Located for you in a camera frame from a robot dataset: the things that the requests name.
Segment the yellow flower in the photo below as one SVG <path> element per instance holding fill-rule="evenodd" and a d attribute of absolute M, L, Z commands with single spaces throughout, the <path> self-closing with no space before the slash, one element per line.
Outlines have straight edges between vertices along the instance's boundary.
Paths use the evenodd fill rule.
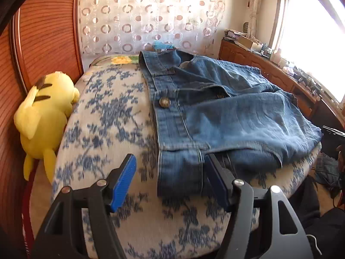
<path fill-rule="evenodd" d="M 118 56 L 118 57 L 112 58 L 111 63 L 112 64 L 128 64 L 128 63 L 132 63 L 132 60 L 129 57 Z"/>

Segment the yellow plush toy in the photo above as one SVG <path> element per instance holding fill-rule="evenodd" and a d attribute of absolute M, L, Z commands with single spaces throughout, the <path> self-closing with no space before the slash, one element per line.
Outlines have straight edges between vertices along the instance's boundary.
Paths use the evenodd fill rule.
<path fill-rule="evenodd" d="M 52 183 L 56 155 L 72 103 L 79 100 L 79 91 L 71 78 L 55 72 L 41 78 L 34 85 L 14 115 L 20 141 L 26 152 L 24 178 L 29 180 L 33 159 L 43 159 L 44 168 Z"/>

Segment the mattress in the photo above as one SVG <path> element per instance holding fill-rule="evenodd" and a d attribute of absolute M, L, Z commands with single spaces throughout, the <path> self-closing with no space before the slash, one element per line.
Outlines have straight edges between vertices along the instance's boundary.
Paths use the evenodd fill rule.
<path fill-rule="evenodd" d="M 68 121 L 57 155 L 52 199 L 63 186 L 85 188 L 106 178 L 127 153 L 132 153 L 137 158 L 137 172 L 123 206 L 112 214 L 127 258 L 194 258 L 217 249 L 230 214 L 215 199 L 157 197 L 157 140 L 137 57 L 96 59 L 80 89 L 80 101 Z M 300 161 L 262 174 L 251 185 L 268 188 L 275 184 L 290 197 L 320 149 L 318 144 Z M 258 214 L 258 210 L 253 211 L 253 229 Z M 87 209 L 82 211 L 82 218 L 87 251 L 96 258 Z"/>

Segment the bed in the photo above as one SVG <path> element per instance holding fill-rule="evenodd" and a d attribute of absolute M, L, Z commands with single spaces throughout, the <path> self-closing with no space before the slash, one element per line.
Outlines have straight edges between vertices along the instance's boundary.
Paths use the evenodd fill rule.
<path fill-rule="evenodd" d="M 230 214 L 210 197 L 157 197 L 157 145 L 148 91 L 137 62 L 136 55 L 97 58 L 76 84 L 81 97 L 57 155 L 51 200 L 63 186 L 85 188 L 107 177 L 127 153 L 132 153 L 137 158 L 137 172 L 123 206 L 112 215 L 127 258 L 199 257 L 219 247 Z M 262 174 L 251 185 L 267 188 L 276 184 L 290 197 L 308 174 L 320 149 L 318 144 L 302 160 L 275 173 Z M 32 178 L 36 195 L 39 186 L 35 187 L 35 180 L 40 182 L 39 176 L 43 174 L 38 167 Z M 37 206 L 35 201 L 30 203 L 32 209 Z M 253 229 L 257 227 L 258 214 L 255 209 Z M 96 258 L 86 209 L 82 219 L 89 256 Z M 36 224 L 32 235 L 37 231 Z"/>

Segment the blue gripper pad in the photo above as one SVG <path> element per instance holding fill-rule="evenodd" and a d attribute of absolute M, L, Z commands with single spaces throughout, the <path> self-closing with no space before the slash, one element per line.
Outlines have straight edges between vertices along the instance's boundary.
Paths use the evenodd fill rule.
<path fill-rule="evenodd" d="M 113 188 L 113 199 L 110 203 L 110 208 L 112 212 L 122 206 L 125 201 L 125 197 L 132 182 L 135 171 L 137 170 L 137 160 L 134 155 L 131 155 L 127 163 L 125 164 L 120 177 L 118 178 L 114 188 Z"/>

